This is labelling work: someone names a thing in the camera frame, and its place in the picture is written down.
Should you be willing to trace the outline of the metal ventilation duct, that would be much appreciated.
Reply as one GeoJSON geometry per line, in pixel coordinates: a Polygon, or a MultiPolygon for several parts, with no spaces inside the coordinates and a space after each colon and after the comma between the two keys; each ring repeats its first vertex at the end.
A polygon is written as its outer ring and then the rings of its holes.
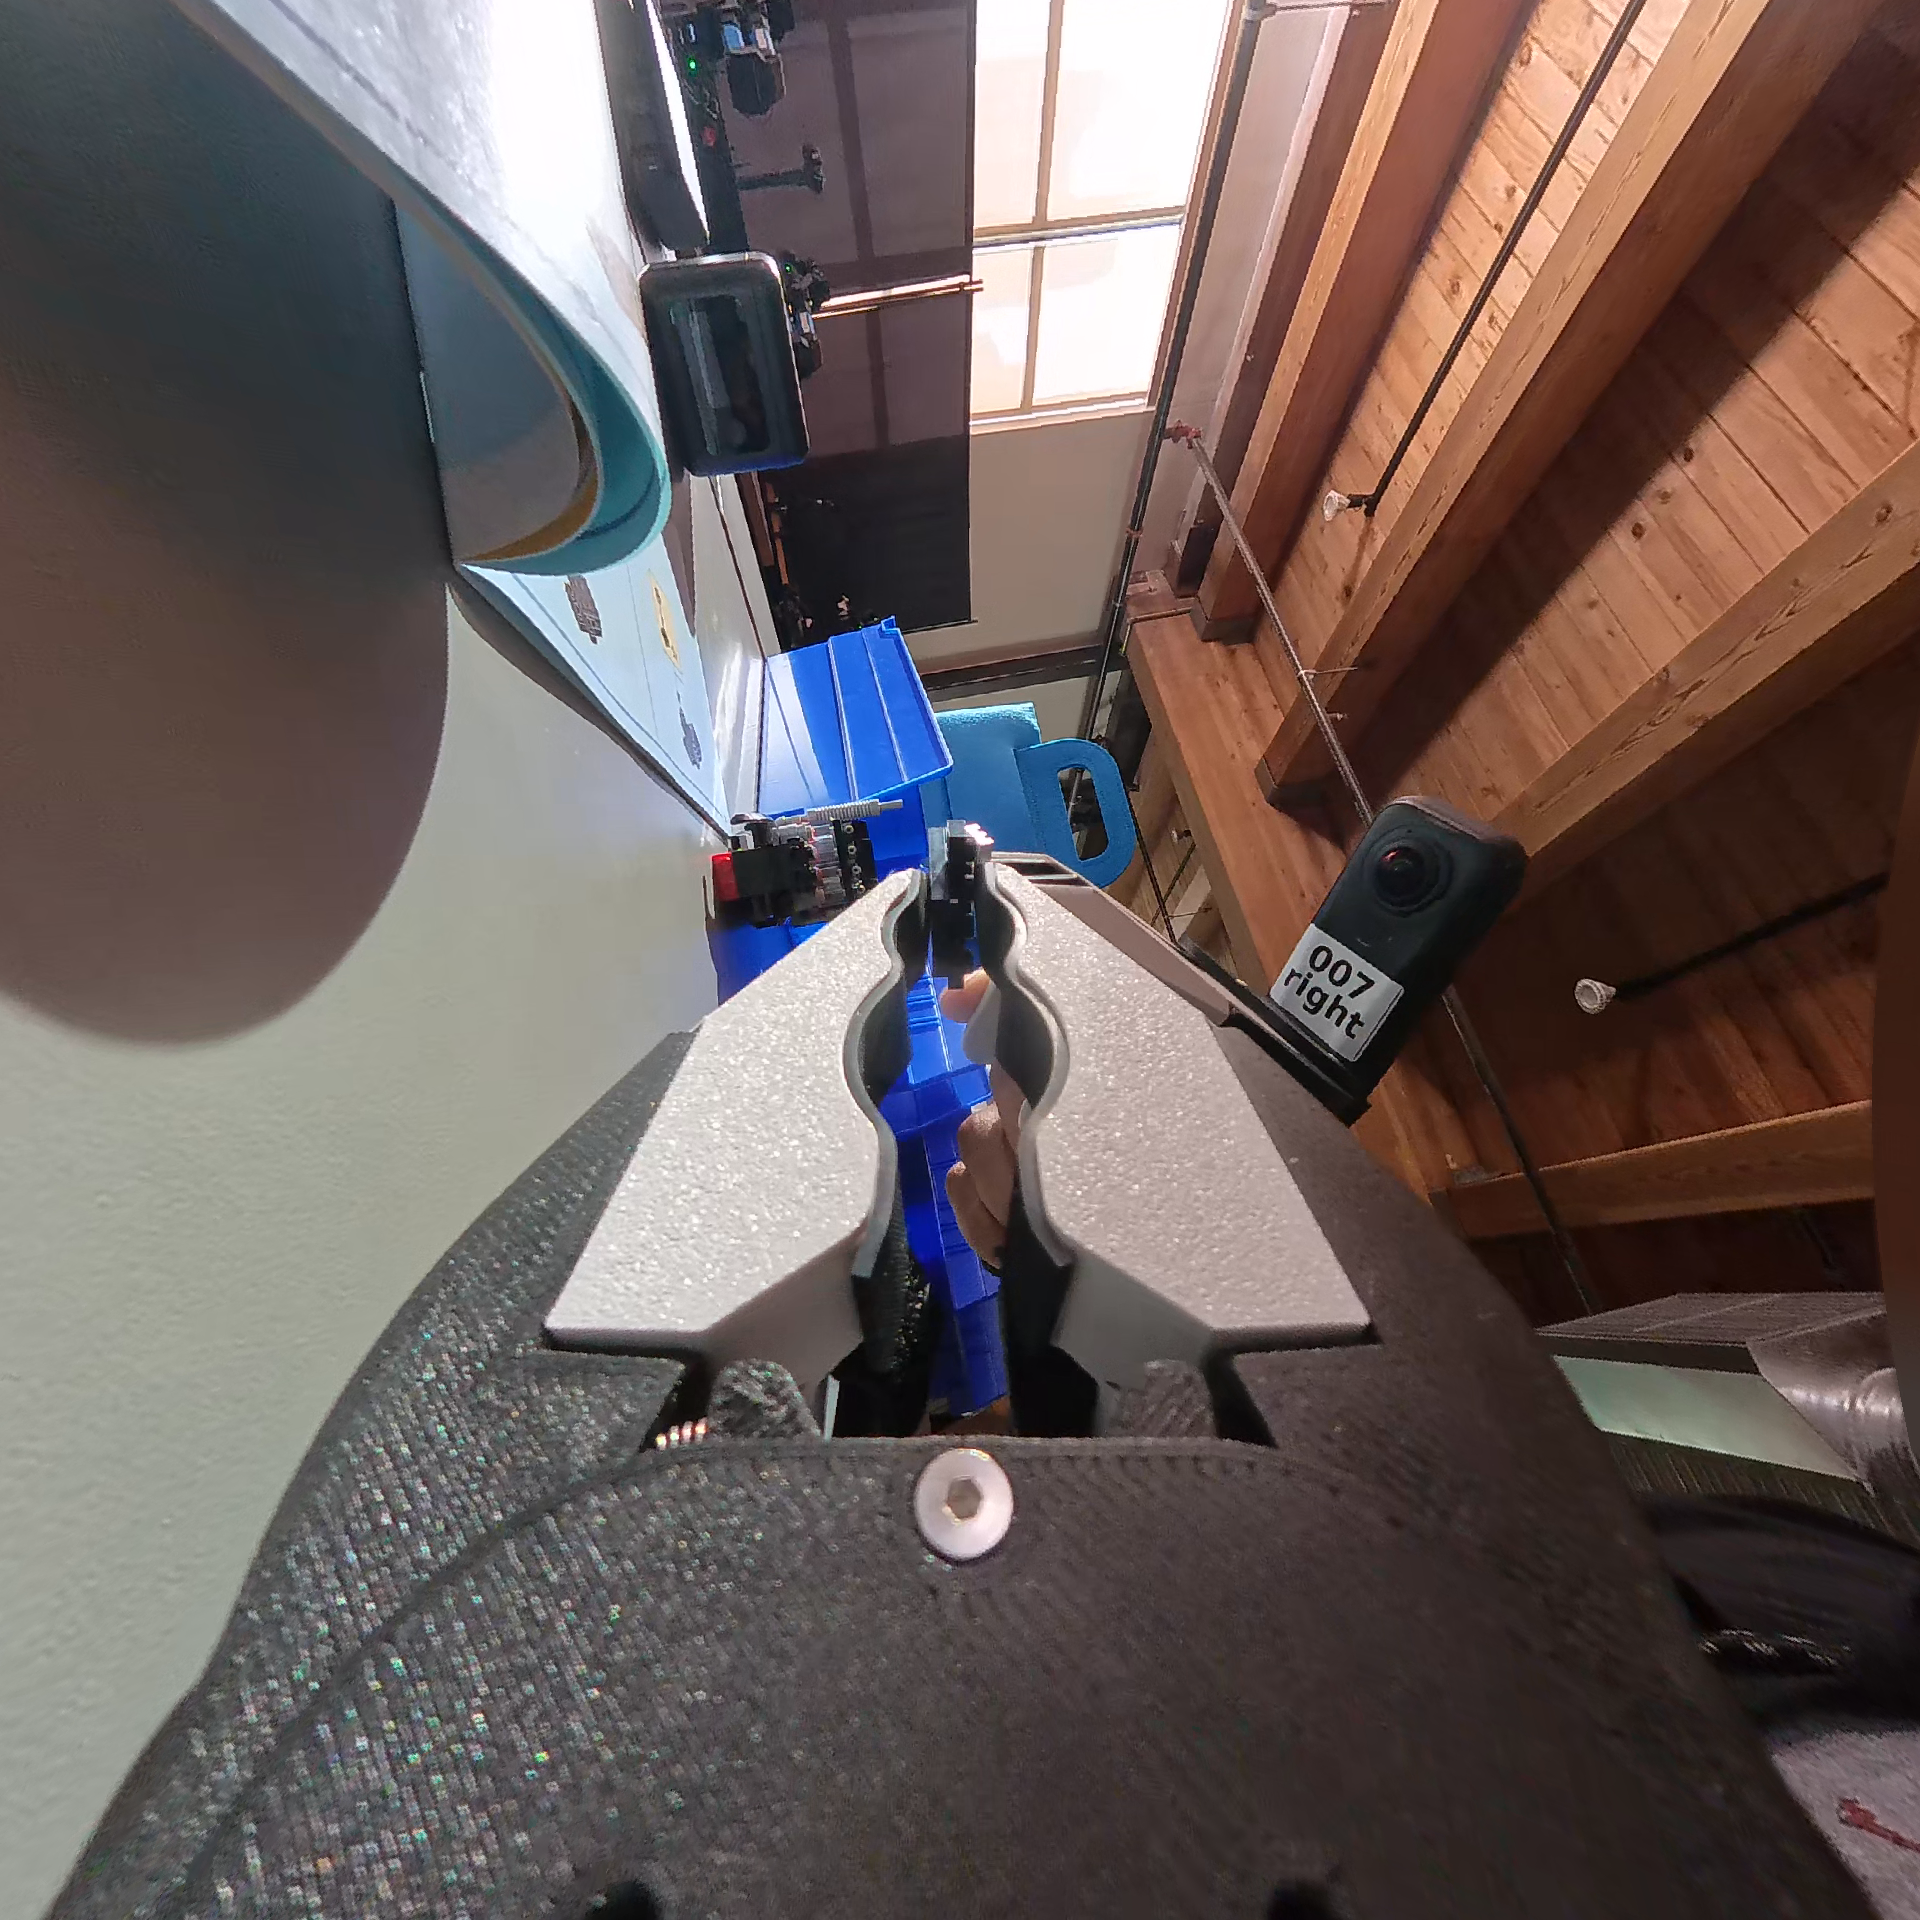
{"type": "Polygon", "coordinates": [[[1539,1331],[1630,1487],[1774,1497],[1915,1541],[1918,1476],[1874,1291],[1686,1291],[1539,1331]]]}

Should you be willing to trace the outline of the light blue instruction booklet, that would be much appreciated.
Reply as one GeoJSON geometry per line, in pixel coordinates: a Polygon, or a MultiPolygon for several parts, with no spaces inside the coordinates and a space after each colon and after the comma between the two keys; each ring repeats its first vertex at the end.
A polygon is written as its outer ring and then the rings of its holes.
{"type": "Polygon", "coordinates": [[[182,11],[395,209],[458,573],[723,827],[593,8],[182,11]]]}

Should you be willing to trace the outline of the blue felt bag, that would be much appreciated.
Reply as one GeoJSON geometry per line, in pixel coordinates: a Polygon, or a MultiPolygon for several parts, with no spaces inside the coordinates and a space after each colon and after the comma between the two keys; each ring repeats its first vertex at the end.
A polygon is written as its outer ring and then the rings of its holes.
{"type": "Polygon", "coordinates": [[[1118,762],[1096,744],[1042,739],[1032,705],[990,705],[935,715],[951,756],[928,800],[928,820],[983,831],[999,853],[1040,853],[1098,889],[1113,887],[1135,858],[1135,826],[1118,762]],[[1067,786],[1089,800],[1102,847],[1074,842],[1067,786]]]}

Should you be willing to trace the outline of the window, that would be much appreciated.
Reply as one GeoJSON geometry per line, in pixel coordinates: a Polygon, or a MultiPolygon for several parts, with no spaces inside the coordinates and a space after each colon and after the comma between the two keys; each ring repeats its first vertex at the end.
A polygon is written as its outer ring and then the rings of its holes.
{"type": "Polygon", "coordinates": [[[976,8],[976,423],[1147,396],[1231,15],[976,8]]]}

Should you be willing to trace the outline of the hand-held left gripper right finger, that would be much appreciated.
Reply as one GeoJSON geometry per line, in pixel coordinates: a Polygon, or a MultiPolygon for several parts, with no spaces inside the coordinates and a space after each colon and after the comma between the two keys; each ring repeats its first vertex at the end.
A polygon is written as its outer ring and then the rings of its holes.
{"type": "Polygon", "coordinates": [[[1195,1007],[1030,881],[981,873],[1023,1092],[999,1323],[1016,1434],[1288,1434],[1283,1354],[1374,1333],[1195,1007]]]}

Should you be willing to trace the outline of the blue plastic bin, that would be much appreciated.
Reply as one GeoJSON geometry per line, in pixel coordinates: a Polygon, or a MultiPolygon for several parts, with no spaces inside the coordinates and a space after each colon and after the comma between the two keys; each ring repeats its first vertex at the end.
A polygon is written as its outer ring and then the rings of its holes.
{"type": "MultiPolygon", "coordinates": [[[[759,971],[800,949],[803,935],[793,933],[787,923],[777,929],[719,923],[715,943],[719,946],[717,984],[745,989],[759,971]]],[[[990,1098],[990,1072],[965,1063],[961,1027],[941,1015],[928,969],[910,988],[904,1010],[911,1058],[894,1090],[880,1103],[880,1113],[898,1140],[898,1200],[904,1244],[919,1272],[917,1287],[926,1290],[935,1312],[937,1343],[929,1351],[926,1432],[848,1429],[855,1413],[840,1411],[840,1404],[862,1370],[858,1354],[843,1361],[815,1389],[832,1401],[834,1439],[933,1439],[947,1444],[969,1429],[969,1421],[993,1434],[1011,1429],[1000,1283],[974,1255],[945,1195],[945,1173],[955,1163],[955,1130],[977,1103],[990,1098]]],[[[711,1380],[711,1425],[717,1432],[728,1432],[728,1417],[717,1405],[721,1396],[717,1376],[728,1367],[717,1375],[703,1367],[711,1380]]]]}
{"type": "Polygon", "coordinates": [[[891,617],[759,665],[757,811],[898,800],[953,769],[891,617]]]}

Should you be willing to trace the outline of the toy brick truck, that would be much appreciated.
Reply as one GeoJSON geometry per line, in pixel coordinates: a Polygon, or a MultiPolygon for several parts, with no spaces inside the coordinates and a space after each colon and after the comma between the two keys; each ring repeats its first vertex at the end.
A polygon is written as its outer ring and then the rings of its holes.
{"type": "Polygon", "coordinates": [[[835,916],[880,882],[867,823],[899,804],[851,800],[777,818],[736,815],[727,850],[711,858],[715,919],[774,929],[835,916]]]}

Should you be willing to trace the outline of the black jacket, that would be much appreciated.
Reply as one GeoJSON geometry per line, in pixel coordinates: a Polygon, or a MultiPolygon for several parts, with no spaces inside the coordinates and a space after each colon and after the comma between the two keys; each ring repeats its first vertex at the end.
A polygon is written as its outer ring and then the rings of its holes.
{"type": "Polygon", "coordinates": [[[1761,1727],[1918,1721],[1918,1552],[1783,1500],[1638,1505],[1714,1672],[1761,1727]]]}

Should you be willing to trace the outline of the black rectangular device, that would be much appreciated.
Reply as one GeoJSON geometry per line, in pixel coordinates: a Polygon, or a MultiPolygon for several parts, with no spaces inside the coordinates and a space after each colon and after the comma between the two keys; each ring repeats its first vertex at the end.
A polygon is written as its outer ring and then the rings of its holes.
{"type": "Polygon", "coordinates": [[[784,282],[767,255],[658,261],[638,282],[662,434],[693,476],[809,458],[784,282]]]}

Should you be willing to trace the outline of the person's right hand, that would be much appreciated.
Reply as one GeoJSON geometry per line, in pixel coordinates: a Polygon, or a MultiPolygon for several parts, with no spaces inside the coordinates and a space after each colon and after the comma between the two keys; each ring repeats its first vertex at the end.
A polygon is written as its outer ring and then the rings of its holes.
{"type": "Polygon", "coordinates": [[[1026,1103],[1000,1063],[990,1066],[990,1098],[960,1121],[945,1173],[951,1211],[974,1255],[1000,1273],[1019,1185],[1026,1103]]]}

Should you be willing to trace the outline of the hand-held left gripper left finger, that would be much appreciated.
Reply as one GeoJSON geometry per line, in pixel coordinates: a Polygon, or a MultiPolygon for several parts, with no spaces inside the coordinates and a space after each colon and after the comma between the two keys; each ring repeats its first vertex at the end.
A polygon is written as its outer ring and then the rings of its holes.
{"type": "Polygon", "coordinates": [[[862,1370],[848,1429],[922,1434],[935,1312],[880,1103],[911,1047],[928,877],[899,872],[707,1015],[543,1316],[565,1351],[862,1370]]]}

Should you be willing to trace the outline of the black brick assembly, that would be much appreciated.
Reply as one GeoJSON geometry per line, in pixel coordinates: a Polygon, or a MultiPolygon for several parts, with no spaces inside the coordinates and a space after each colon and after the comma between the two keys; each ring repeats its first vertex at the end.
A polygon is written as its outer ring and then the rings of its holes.
{"type": "Polygon", "coordinates": [[[957,989],[976,971],[976,900],[992,839],[951,818],[928,831],[928,971],[957,989]]]}

